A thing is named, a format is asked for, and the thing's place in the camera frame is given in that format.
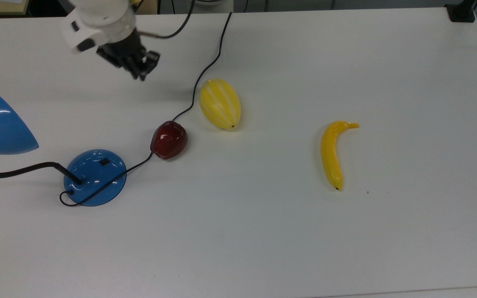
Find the plastic fruit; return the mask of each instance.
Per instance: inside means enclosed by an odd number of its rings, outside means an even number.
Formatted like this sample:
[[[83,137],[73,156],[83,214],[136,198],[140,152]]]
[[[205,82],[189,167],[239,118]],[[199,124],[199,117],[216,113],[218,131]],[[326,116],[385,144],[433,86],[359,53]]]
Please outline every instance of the plastic fruit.
[[[154,132],[150,151],[163,160],[171,159],[185,149],[187,140],[185,128],[174,121],[167,121]]]
[[[343,176],[340,164],[336,155],[336,139],[342,132],[349,128],[360,127],[358,123],[347,123],[346,121],[336,121],[331,123],[321,137],[321,160],[327,179],[333,187],[341,190],[343,187]]]
[[[223,79],[208,79],[201,87],[198,100],[204,115],[214,125],[229,130],[241,115],[241,105],[233,87]]]

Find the yellow banana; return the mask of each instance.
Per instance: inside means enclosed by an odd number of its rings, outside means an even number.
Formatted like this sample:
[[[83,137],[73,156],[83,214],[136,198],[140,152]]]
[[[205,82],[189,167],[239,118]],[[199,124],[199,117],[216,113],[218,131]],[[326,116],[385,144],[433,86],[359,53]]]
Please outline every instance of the yellow banana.
[[[343,176],[340,164],[336,156],[336,139],[339,134],[349,128],[360,127],[358,123],[347,123],[346,121],[335,121],[331,123],[321,137],[321,161],[325,175],[333,187],[341,190],[343,186]]]

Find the toy banana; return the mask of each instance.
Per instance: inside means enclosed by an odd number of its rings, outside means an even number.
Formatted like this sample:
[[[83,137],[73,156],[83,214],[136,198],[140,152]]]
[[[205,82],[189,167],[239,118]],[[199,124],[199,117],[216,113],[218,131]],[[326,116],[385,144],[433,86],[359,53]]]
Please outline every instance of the toy banana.
[[[229,130],[240,120],[239,97],[223,79],[208,79],[201,87],[198,102],[207,119],[220,128]]]
[[[321,137],[321,160],[325,175],[333,187],[341,190],[343,186],[343,176],[340,164],[336,156],[336,139],[339,134],[349,128],[360,127],[358,123],[347,123],[346,121],[335,121],[331,123]]]

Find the black cable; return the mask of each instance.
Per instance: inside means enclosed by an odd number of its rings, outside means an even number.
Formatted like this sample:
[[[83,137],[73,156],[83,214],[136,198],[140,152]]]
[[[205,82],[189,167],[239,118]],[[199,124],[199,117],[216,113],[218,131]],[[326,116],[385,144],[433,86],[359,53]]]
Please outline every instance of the black cable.
[[[216,56],[216,58],[211,62],[211,64],[209,64],[204,70],[202,70],[202,73],[200,74],[200,76],[198,76],[198,79],[196,80],[196,83],[195,83],[195,88],[193,89],[193,100],[191,101],[191,106],[187,109],[185,109],[183,112],[179,113],[178,115],[176,115],[176,117],[174,117],[174,119],[172,119],[172,121],[176,121],[176,119],[178,119],[178,117],[180,117],[181,115],[187,113],[190,109],[193,108],[193,106],[195,105],[195,95],[196,95],[196,87],[198,86],[198,83],[200,82],[202,76],[204,75],[204,73],[210,69],[210,67],[216,63],[216,61],[218,60],[218,58],[220,58],[220,54],[222,53],[222,43],[224,41],[224,34],[226,33],[226,28],[227,28],[227,24],[229,23],[229,19],[231,18],[231,14],[232,12],[229,13],[229,15],[227,16],[227,21],[226,21],[226,24],[224,26],[224,30],[222,31],[222,36],[220,36],[220,45],[218,46],[218,55]]]
[[[134,13],[137,12],[137,10],[141,7],[141,4],[144,0],[141,0],[141,2],[137,5],[136,9],[134,9]]]
[[[193,13],[193,8],[195,8],[195,0],[191,2],[191,7],[189,8],[189,12],[187,13],[187,17],[185,18],[185,21],[183,21],[183,24],[180,26],[180,28],[176,30],[176,32],[174,32],[173,34],[163,36],[163,35],[157,35],[157,34],[148,33],[148,32],[142,32],[142,31],[138,31],[138,34],[141,36],[149,36],[149,37],[161,38],[161,39],[172,38],[178,35],[178,33],[181,32],[181,30],[183,30],[185,25],[187,25],[187,22],[189,21],[189,18],[191,17],[191,14]]]
[[[211,66],[213,66],[214,63],[217,62],[218,58],[220,58],[220,54],[222,53],[222,43],[224,42],[224,34],[226,33],[226,29],[227,29],[227,24],[229,24],[229,19],[231,18],[231,14],[232,12],[229,13],[229,15],[227,16],[227,20],[226,20],[226,24],[224,25],[224,30],[222,31],[222,35],[220,36],[220,44],[218,46],[218,55],[216,56],[216,58],[206,67],[204,68],[204,70],[201,72],[200,76],[198,76],[198,79],[196,80],[196,83],[195,83],[195,88],[193,90],[193,100],[191,101],[191,106],[187,109],[185,109],[184,111],[182,111],[181,113],[179,113],[178,115],[176,115],[176,117],[174,117],[174,119],[172,119],[172,121],[175,121],[176,119],[178,119],[178,117],[180,117],[181,115],[187,113],[190,109],[193,108],[193,106],[195,105],[195,94],[196,94],[196,87],[198,86],[198,83],[200,82],[202,76],[204,75],[204,73],[210,69]],[[151,153],[150,155],[148,155],[148,158],[142,162],[140,162],[139,164],[136,164],[135,166],[129,168],[128,170],[124,171],[123,173],[117,175],[117,177],[113,178],[112,180],[108,181],[105,185],[103,185],[101,188],[97,189],[93,194],[89,195],[87,198],[85,198],[84,200],[78,202],[78,203],[75,203],[75,204],[68,204],[66,202],[64,202],[64,200],[62,199],[62,195],[63,194],[68,194],[68,195],[72,195],[74,193],[74,191],[72,190],[68,190],[68,191],[63,191],[59,198],[60,198],[60,202],[68,207],[75,207],[75,206],[78,206],[78,205],[82,205],[83,203],[87,202],[88,200],[90,200],[91,198],[93,198],[94,196],[96,196],[99,192],[101,192],[102,190],[104,190],[106,187],[108,187],[110,184],[112,184],[114,181],[116,181],[117,179],[121,178],[122,176],[124,176],[125,174],[129,173],[130,171],[132,170],[135,170],[136,168],[142,166],[143,164],[145,164],[146,162],[148,162],[150,160],[150,158],[152,158],[152,155],[154,153]]]
[[[69,172],[66,168],[64,168],[61,164],[57,162],[42,162],[42,163],[34,164],[32,166],[27,166],[25,168],[19,168],[18,170],[3,172],[3,173],[0,173],[0,179],[29,173],[32,171],[39,170],[41,168],[55,168],[60,173],[64,174],[66,177],[71,179],[71,181],[73,181],[74,183],[77,183],[78,185],[82,184],[82,181],[80,179],[78,179],[74,174]]]

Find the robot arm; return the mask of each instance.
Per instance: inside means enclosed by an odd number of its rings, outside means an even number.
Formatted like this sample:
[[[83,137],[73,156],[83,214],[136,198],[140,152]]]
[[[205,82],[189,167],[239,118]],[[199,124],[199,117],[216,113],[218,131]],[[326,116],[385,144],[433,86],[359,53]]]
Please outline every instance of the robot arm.
[[[159,61],[159,53],[146,51],[135,26],[127,0],[70,0],[75,9],[60,28],[72,52],[95,46],[97,54],[117,68],[123,67],[134,79],[144,81]]]

